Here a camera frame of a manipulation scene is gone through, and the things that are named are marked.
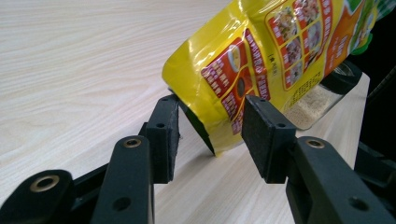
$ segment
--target snack bag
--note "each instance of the snack bag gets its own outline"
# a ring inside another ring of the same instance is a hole
[[[233,0],[171,55],[163,79],[218,156],[243,142],[246,94],[286,111],[364,48],[375,7],[375,0]]]

